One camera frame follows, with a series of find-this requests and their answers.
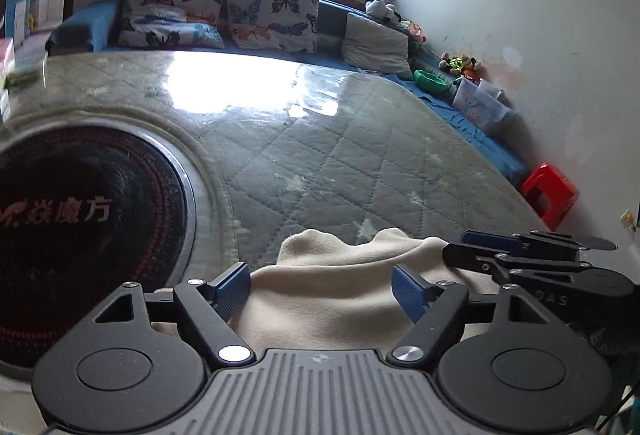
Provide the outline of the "cream knit garment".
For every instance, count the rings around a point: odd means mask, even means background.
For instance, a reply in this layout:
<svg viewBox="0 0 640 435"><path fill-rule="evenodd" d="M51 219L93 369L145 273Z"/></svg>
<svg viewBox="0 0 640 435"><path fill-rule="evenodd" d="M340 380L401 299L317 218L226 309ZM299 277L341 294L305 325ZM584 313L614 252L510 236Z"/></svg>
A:
<svg viewBox="0 0 640 435"><path fill-rule="evenodd" d="M444 247L438 237L413 239L398 228L359 245L306 229L282 242L274 264L253 271L250 295L229 325L256 354L268 348L376 348L386 354L412 326L392 294L395 265L430 282L497 292L486 275L448 268Z"/></svg>

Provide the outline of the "small plush toys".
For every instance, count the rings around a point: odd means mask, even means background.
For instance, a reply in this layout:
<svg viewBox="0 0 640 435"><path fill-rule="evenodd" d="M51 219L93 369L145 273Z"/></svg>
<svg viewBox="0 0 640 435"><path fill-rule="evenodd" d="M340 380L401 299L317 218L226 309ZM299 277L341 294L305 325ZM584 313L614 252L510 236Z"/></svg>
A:
<svg viewBox="0 0 640 435"><path fill-rule="evenodd" d="M450 76L464 77L469 80L480 78L480 67L482 64L473 56L460 55L451 56L448 53L442 54L439 59L438 69L447 72Z"/></svg>

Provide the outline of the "black round induction cooktop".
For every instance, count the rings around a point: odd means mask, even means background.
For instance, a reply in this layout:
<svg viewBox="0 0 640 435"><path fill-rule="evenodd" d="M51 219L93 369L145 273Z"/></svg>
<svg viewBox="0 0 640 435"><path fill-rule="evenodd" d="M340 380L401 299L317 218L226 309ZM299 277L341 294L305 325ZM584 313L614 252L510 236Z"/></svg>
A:
<svg viewBox="0 0 640 435"><path fill-rule="evenodd" d="M1 363L29 371L125 281L176 283L192 251L186 170L160 142L101 125L1 151Z"/></svg>

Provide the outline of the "butterfly pillow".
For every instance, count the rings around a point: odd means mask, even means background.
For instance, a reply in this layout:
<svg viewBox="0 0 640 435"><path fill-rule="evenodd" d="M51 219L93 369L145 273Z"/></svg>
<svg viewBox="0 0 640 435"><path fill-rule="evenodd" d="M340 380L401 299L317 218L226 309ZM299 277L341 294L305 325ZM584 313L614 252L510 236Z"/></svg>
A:
<svg viewBox="0 0 640 435"><path fill-rule="evenodd" d="M317 51L320 0L227 0L231 39L246 50Z"/></svg>
<svg viewBox="0 0 640 435"><path fill-rule="evenodd" d="M129 48L223 50L224 0L122 0L117 44Z"/></svg>

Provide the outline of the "blue white cabinet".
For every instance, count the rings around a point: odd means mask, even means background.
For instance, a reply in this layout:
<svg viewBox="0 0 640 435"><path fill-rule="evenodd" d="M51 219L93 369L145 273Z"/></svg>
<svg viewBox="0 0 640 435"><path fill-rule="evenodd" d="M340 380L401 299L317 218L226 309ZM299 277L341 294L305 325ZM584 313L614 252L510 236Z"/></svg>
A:
<svg viewBox="0 0 640 435"><path fill-rule="evenodd" d="M11 38L15 47L21 47L28 37L31 0L6 0L4 35Z"/></svg>

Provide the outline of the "green plastic bowl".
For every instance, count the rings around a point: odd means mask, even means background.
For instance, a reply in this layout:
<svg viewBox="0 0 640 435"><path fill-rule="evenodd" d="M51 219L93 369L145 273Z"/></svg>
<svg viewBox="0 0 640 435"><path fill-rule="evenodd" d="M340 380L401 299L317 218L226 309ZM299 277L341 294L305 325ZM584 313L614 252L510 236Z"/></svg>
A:
<svg viewBox="0 0 640 435"><path fill-rule="evenodd" d="M432 95L444 94L449 91L450 83L436 74L425 70L416 70L412 73L413 81L422 91Z"/></svg>

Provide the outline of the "pink tissue pack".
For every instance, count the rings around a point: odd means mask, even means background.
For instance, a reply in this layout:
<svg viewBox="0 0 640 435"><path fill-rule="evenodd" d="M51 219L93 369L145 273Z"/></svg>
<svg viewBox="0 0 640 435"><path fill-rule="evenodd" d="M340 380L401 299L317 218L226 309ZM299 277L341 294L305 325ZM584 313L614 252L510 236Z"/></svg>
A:
<svg viewBox="0 0 640 435"><path fill-rule="evenodd" d="M6 78L15 68L14 39L0 40L0 85L6 85Z"/></svg>

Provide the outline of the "red plastic stool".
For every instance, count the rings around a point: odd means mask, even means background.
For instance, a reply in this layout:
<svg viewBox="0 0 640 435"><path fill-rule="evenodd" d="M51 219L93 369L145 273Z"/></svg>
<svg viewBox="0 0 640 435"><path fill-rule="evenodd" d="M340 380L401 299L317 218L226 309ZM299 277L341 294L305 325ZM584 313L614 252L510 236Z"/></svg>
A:
<svg viewBox="0 0 640 435"><path fill-rule="evenodd" d="M548 162L533 170L521 184L520 192L551 230L560 226L580 195L568 177Z"/></svg>

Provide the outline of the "right butterfly pillow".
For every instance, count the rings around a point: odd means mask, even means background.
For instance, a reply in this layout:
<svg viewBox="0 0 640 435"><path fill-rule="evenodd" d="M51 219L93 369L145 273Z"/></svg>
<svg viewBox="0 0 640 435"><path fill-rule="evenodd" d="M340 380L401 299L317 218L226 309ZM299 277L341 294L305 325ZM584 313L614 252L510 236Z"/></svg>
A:
<svg viewBox="0 0 640 435"><path fill-rule="evenodd" d="M227 0L231 39L246 50L317 51L320 0Z"/></svg>

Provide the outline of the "blue sectional sofa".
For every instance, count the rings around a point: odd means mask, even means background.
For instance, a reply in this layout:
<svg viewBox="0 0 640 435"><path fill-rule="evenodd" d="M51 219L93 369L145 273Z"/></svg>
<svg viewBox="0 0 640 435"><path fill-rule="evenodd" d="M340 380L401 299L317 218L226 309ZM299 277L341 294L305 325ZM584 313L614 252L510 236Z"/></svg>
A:
<svg viewBox="0 0 640 435"><path fill-rule="evenodd" d="M499 130L512 118L498 88L475 80L477 62L438 62L398 17L376 18L329 0L93 2L47 40L51 56L123 50L247 54L390 79L448 122L514 186L529 174Z"/></svg>

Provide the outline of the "grey plain cushion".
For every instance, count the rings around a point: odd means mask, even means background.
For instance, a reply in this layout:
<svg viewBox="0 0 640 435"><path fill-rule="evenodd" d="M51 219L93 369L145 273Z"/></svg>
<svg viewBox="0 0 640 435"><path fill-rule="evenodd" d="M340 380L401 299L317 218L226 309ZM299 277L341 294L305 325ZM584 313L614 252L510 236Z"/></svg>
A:
<svg viewBox="0 0 640 435"><path fill-rule="evenodd" d="M355 13L347 15L341 53L351 66L411 77L408 36Z"/></svg>

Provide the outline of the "clear plastic storage box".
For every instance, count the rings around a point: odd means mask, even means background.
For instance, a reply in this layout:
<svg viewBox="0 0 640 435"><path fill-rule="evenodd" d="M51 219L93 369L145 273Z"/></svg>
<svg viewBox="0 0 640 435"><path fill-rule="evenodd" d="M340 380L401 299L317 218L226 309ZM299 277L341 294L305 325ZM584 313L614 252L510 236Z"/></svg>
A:
<svg viewBox="0 0 640 435"><path fill-rule="evenodd" d="M498 136L515 119L502 88L484 79L474 83L461 77L458 82L452 106L485 134Z"/></svg>

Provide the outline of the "left butterfly pillow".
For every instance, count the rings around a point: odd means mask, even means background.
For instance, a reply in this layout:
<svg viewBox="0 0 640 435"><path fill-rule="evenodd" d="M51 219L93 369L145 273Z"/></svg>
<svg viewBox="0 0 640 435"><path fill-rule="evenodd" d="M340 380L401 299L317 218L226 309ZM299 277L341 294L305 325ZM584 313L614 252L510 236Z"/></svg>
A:
<svg viewBox="0 0 640 435"><path fill-rule="evenodd" d="M223 50L224 0L122 0L117 44L129 48Z"/></svg>

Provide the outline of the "panda plush toy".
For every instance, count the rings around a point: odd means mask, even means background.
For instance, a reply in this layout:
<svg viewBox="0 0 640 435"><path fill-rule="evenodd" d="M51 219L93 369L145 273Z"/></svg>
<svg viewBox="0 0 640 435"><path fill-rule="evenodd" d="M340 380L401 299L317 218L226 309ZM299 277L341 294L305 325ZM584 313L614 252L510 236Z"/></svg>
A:
<svg viewBox="0 0 640 435"><path fill-rule="evenodd" d="M401 22L401 17L395 6L384 0L365 0L364 11L369 17L388 24L397 25Z"/></svg>

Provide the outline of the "green card box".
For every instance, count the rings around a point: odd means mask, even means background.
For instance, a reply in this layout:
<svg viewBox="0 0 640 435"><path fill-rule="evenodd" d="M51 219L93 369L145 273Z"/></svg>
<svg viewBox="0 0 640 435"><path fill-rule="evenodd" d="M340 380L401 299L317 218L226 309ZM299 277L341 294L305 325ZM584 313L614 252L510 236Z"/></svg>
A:
<svg viewBox="0 0 640 435"><path fill-rule="evenodd" d="M6 75L6 88L28 85L40 82L46 75L48 54L39 52L29 56L18 58L13 68Z"/></svg>

